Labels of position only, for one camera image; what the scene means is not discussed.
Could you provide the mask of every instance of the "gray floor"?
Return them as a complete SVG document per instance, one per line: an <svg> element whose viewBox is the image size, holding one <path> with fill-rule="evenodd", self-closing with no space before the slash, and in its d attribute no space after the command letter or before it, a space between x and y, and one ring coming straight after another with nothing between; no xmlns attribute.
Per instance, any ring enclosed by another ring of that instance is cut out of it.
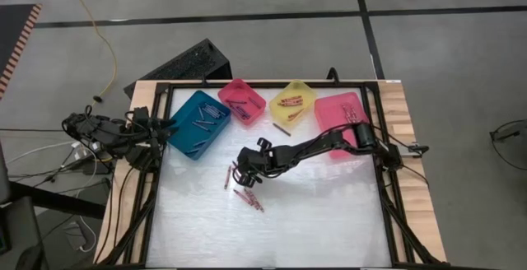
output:
<svg viewBox="0 0 527 270"><path fill-rule="evenodd" d="M41 2L40 21L84 21L76 0ZM357 0L86 0L100 20L266 12L353 11ZM366 0L371 10L527 5L527 0ZM497 158L488 132L525 118L527 13L391 16L371 19L387 78L402 79L413 125L431 147L424 164L441 236L453 264L525 268L527 173ZM190 45L209 38L231 60L235 77L317 78L335 66L342 78L375 78L359 18L296 19L104 27L119 77L96 108L120 116L121 88ZM35 30L0 102L0 128L59 128L110 79L112 62L91 28ZM6 158L68 137L0 133ZM525 147L525 136L510 144ZM527 166L525 153L499 146ZM68 148L10 165L13 174L52 169ZM68 175L49 190L80 186ZM28 184L38 183L27 180Z"/></svg>

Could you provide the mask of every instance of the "black frame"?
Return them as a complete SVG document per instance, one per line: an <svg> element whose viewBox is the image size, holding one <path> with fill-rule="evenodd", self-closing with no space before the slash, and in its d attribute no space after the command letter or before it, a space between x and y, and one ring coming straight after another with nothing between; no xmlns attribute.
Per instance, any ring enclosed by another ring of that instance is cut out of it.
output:
<svg viewBox="0 0 527 270"><path fill-rule="evenodd" d="M370 119L370 121L373 121L370 111L370 102L368 97L368 91L370 91L374 96L374 102L375 107L377 109L377 118L379 121L380 129L381 129L381 136L383 142L389 142L389 135L387 131L387 126L385 122L385 116L382 108L382 102L380 99L380 90L379 85L377 81L340 81L338 78L337 72L334 70L334 68L331 68L327 77L330 81L306 81L306 85L311 88L355 88L359 89L361 92L361 101L364 105L364 110L366 112L366 115ZM181 83L158 83L156 85L156 92L155 92L155 98L153 102L152 107L152 117L156 117L159 114L159 104L161 103L161 95L166 93L166 103L165 103L165 110L163 113L163 119L169 119L170 118L170 108L172 103L172 96L175 89L201 89L201 88L222 88L225 84L228 83L229 80L221 80L221 81L206 81L201 80L201 82L181 82ZM251 80L245 80L250 84L253 88L283 88L285 87L289 81L251 81ZM383 189L385 186L385 181L383 177L383 170L375 164L375 179L377 180L378 185L378 191L379 191L379 197L382 199L384 197ZM401 191L399 187L399 182L397 180L397 175L395 172L389 173L391 184L391 189L394 195L395 205L397 207L398 213L400 217L402 217L403 221L406 221L404 209L403 209L403 199L401 197ZM134 200L133 205L133 211L132 211L132 219L135 219L136 216L139 213L139 209L141 206L141 199L144 194L144 186L146 183L146 174L140 174L139 181L138 181L138 188L136 190L136 196ZM159 187L159 178L160 178L160 172L156 172L153 175L152 180L152 186L150 193L157 194L157 190ZM139 257L139 264L144 265L146 263L147 259L147 253L148 253L148 244L150 241L150 235L152 232L152 219L154 214L154 207L149 211L149 213L146 216L145 220L145 231L142 239L142 246L141 246L141 253ZM381 205L382 215L385 223L385 233L386 233L386 239L389 249L389 256L390 256L390 262L392 266L395 266L399 263L399 257L397 252L397 247L395 244L395 238L394 238L394 229L392 227L392 217L389 214L389 211ZM408 242L408 239L403 235L403 245L404 245L404 251L406 254L406 259L408 263L414 263L415 259L413 257L413 249L410 243ZM124 251L124 260L123 263L131 263L131 256L132 256L132 250L133 250L133 239L132 242L130 242L127 245L127 248Z"/></svg>

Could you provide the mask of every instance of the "plastic bin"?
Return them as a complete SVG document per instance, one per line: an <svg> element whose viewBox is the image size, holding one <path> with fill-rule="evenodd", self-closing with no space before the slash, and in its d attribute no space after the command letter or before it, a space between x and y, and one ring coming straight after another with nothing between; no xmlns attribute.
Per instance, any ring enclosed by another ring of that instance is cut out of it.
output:
<svg viewBox="0 0 527 270"><path fill-rule="evenodd" d="M302 105L297 106L281 106L281 100L291 98L294 96L302 97ZM285 128L293 128L300 121L305 113L310 110L310 107L315 102L316 93L303 81L292 81L287 85L282 92L269 102L269 108L271 109L271 115L273 119Z"/></svg>
<svg viewBox="0 0 527 270"><path fill-rule="evenodd" d="M370 122L357 94L352 92L344 93L320 98L315 101L315 116L319 122L321 131L349 123L343 106L347 109L348 113L350 113L352 122ZM351 129L344 131L343 136L352 146L357 146L355 134ZM352 154L347 151L338 150L330 151L329 156L333 159L341 159L351 157Z"/></svg>
<svg viewBox="0 0 527 270"><path fill-rule="evenodd" d="M245 125L253 123L265 111L265 99L241 79L232 80L217 93L217 96ZM242 114L244 112L238 110L236 108L238 106L249 116Z"/></svg>
<svg viewBox="0 0 527 270"><path fill-rule="evenodd" d="M215 119L206 111L202 110L205 121L216 123L216 125L199 124L209 129L210 132L192 124L196 120L202 120L198 107L204 107L205 104L214 106L225 114L220 114L219 119ZM179 127L180 129L169 138L168 143L180 150L188 158L197 160L212 144L229 121L231 121L231 111L203 91L196 91L171 119L177 121L174 127ZM200 146L194 145L203 141L206 142ZM190 154L187 153L194 149L198 149L198 151Z"/></svg>

